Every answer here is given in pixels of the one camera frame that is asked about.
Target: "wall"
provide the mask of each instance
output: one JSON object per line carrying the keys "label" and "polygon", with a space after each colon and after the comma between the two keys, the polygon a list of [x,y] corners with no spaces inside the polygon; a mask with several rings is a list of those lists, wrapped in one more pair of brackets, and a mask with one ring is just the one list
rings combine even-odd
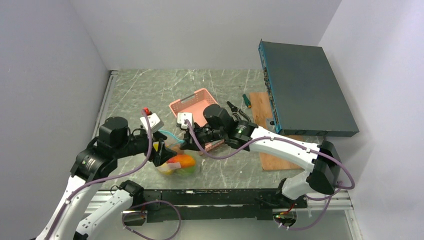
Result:
{"label": "wall", "polygon": [[0,239],[25,240],[58,204],[109,73],[68,0],[3,0],[0,33]]}
{"label": "wall", "polygon": [[71,0],[109,69],[260,69],[258,45],[316,46],[341,0]]}
{"label": "wall", "polygon": [[333,138],[364,239],[424,235],[424,5],[342,1],[319,45],[361,131]]}

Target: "pliers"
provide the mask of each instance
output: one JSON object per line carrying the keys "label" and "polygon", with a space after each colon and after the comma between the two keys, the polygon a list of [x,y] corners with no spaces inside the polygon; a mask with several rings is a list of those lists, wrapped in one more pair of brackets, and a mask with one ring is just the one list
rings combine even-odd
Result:
{"label": "pliers", "polygon": [[232,115],[234,115],[235,119],[237,119],[238,121],[241,121],[242,120],[240,118],[240,116],[237,114],[237,113],[239,113],[248,122],[251,122],[251,118],[246,113],[244,113],[240,108],[234,106],[230,101],[226,101],[226,104],[228,105],[229,109],[231,109]]}

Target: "table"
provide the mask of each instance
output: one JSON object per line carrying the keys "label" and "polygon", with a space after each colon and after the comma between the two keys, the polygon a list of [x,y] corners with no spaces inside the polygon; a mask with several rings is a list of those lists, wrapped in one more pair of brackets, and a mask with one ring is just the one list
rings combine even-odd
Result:
{"label": "table", "polygon": [[[242,94],[265,92],[264,76],[259,69],[129,69],[118,72],[112,89],[106,117],[120,116],[128,120],[131,129],[140,126],[140,110],[148,107],[165,123],[167,130],[182,138],[183,132],[176,127],[176,119],[169,103],[183,99],[194,91],[206,88],[220,106],[230,109],[230,101],[252,118]],[[317,137],[309,142],[319,143]],[[211,153],[224,156],[234,149],[222,145]],[[145,159],[143,154],[122,158],[118,168],[110,175],[122,174],[134,169]],[[110,189],[130,179],[146,189],[243,189],[276,188],[283,178],[290,178],[302,172],[301,169],[263,171],[257,152],[242,151],[225,160],[200,157],[200,172],[192,176],[166,176],[160,174],[153,164],[147,163],[140,171],[124,178],[105,182],[103,189]]]}

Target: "metal frame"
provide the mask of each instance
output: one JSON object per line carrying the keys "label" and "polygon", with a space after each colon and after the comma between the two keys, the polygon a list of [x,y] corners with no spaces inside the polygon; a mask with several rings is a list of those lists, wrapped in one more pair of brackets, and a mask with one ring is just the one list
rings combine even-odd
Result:
{"label": "metal frame", "polygon": [[[118,77],[118,71],[111,71],[109,81],[107,83],[107,87],[105,90],[105,94],[103,97],[103,101],[101,103],[101,107],[97,116],[97,121],[95,125],[95,129],[93,131],[93,137],[96,136],[97,130],[101,124],[104,123],[106,119],[106,114],[109,108],[109,103],[112,97],[112,92],[115,87],[115,83]],[[99,190],[95,196],[91,199],[91,202],[88,204],[88,207],[85,210],[85,215],[89,215],[93,213],[96,209],[98,209],[103,203],[105,203],[112,196],[111,192],[108,190]],[[312,198],[323,198],[325,195],[321,193],[310,193],[310,197]],[[309,216],[311,216],[311,211],[322,211],[326,202],[325,201],[313,201],[307,199],[307,208],[296,208],[296,211],[309,211]],[[273,209],[273,212],[282,212],[287,209]],[[358,221],[355,216],[354,207],[352,206],[351,198],[347,191],[340,191],[337,193],[332,199],[328,206],[327,211],[344,211],[346,215],[347,224],[350,229],[350,233],[352,235],[352,239],[354,240],[363,240],[363,236],[361,230],[359,228]]]}

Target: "wooden board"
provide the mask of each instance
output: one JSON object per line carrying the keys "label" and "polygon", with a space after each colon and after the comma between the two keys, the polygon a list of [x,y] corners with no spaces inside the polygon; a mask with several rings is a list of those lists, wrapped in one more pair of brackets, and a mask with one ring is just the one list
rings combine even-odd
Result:
{"label": "wooden board", "polygon": [[[251,92],[250,93],[251,110],[253,114],[253,121],[263,127],[267,128],[267,119],[272,118],[271,105],[268,94],[266,92]],[[302,136],[286,136],[288,138],[303,141]],[[287,169],[300,169],[296,164],[279,157],[269,155],[263,152],[259,153],[262,169],[265,171],[273,170],[287,170]]]}

